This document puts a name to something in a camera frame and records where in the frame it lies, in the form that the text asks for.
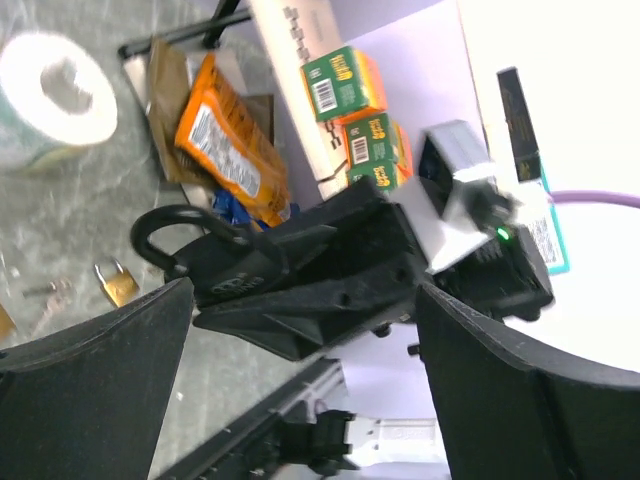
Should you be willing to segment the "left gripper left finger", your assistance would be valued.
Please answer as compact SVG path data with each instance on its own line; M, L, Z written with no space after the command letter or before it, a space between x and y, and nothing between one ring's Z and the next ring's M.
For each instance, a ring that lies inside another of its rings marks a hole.
M2 478L147 478L192 309L174 280L2 351Z

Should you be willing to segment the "long shackle brass padlock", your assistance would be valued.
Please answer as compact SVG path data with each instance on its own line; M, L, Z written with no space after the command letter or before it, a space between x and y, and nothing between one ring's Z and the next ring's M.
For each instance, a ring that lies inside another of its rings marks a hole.
M7 310L0 305L0 342L1 344L13 339L17 333L17 327Z

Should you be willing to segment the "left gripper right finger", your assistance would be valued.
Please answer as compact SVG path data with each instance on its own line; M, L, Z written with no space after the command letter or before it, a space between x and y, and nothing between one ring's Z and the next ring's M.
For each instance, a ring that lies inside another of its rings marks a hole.
M453 478L638 478L638 373L551 347L431 284L414 318Z

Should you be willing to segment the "silver key pair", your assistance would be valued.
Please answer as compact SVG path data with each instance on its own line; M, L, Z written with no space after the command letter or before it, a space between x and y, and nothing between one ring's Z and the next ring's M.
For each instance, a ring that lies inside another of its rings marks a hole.
M45 285L30 287L22 292L25 299L31 297L44 297L43 313L31 328L30 334L36 335L46 326L52 317L63 311L70 303L73 296L73 283L68 278L58 278Z

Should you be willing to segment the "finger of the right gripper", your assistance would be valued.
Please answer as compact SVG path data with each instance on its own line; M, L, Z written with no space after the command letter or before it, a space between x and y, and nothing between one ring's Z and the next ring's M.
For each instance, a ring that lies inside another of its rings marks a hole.
M366 179L257 238L282 250L298 280L343 278L415 253L400 206Z
M286 360L303 360L408 319L419 284L420 271L410 264L385 262L343 279L209 307L193 324Z

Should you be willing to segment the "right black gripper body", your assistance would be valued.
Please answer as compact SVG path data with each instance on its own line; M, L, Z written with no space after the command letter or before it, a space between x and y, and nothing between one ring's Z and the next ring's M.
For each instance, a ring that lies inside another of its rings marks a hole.
M395 199L426 260L395 276L415 303L424 284L497 321L537 321L555 301L541 253L528 228L513 220L511 199L456 199L438 212L431 199Z

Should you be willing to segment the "black padlock with keys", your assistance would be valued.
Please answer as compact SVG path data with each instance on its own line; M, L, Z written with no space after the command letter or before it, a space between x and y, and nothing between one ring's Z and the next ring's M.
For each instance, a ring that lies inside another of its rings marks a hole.
M155 246L150 236L174 225L194 225L207 233L168 254ZM130 240L143 259L164 272L167 282L190 279L200 310L265 292L290 273L284 250L263 232L230 225L190 205L163 206L143 214L133 224Z

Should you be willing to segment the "small brass padlock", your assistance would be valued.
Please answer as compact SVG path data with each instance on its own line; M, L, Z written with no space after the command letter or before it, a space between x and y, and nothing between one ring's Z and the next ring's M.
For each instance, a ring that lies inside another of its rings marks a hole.
M102 291L115 308L132 301L140 291L131 272L114 257L95 263L93 270Z

